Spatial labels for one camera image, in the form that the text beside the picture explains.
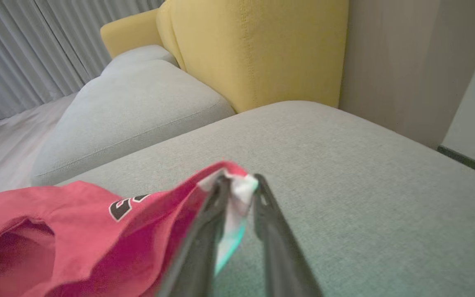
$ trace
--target baseboard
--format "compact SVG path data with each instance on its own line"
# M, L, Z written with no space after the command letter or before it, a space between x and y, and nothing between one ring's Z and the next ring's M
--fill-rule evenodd
M452 158L456 161L458 161L459 163L462 163L463 165L466 165L472 169L475 170L475 160L472 159L472 158L468 158L467 156L465 155L462 155L454 150L451 150L450 148L446 147L446 146L438 146L437 147L437 151L440 152L441 154L449 157L449 158Z

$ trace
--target gray cushion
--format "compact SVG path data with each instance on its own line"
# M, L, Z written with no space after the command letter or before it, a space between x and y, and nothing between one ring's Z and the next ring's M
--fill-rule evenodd
M317 103L240 113L70 181L132 197L223 159L266 176L327 296L475 296L475 171ZM215 296L262 295L249 222Z
M43 146L32 185L57 184L233 115L226 100L162 60L87 83Z
M147 45L116 56L102 71L102 75L120 75L122 71L144 65L153 60L164 60L179 67L177 60L166 49L160 45Z

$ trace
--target clothing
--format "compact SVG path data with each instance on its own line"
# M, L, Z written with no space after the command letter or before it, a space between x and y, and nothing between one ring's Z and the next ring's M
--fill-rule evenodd
M213 181L231 179L220 269L235 250L257 181L207 167L173 190L124 199L93 184L0 193L0 296L153 295Z

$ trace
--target yellow upholstery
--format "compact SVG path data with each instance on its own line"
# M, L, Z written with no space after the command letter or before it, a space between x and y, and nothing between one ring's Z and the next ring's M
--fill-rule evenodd
M238 112L284 100L336 107L347 13L348 0L168 0L157 25L181 68Z
M100 35L111 58L144 45L162 46L155 22L158 10L157 8L125 17L105 24L100 29Z

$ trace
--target sofa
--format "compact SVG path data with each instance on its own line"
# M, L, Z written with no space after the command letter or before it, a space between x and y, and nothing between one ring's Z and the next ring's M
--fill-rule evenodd
M168 0L104 26L113 61L32 182L134 197L232 160L266 177L326 296L475 296L475 171L335 108L346 17L346 1ZM215 296L263 295L253 230Z

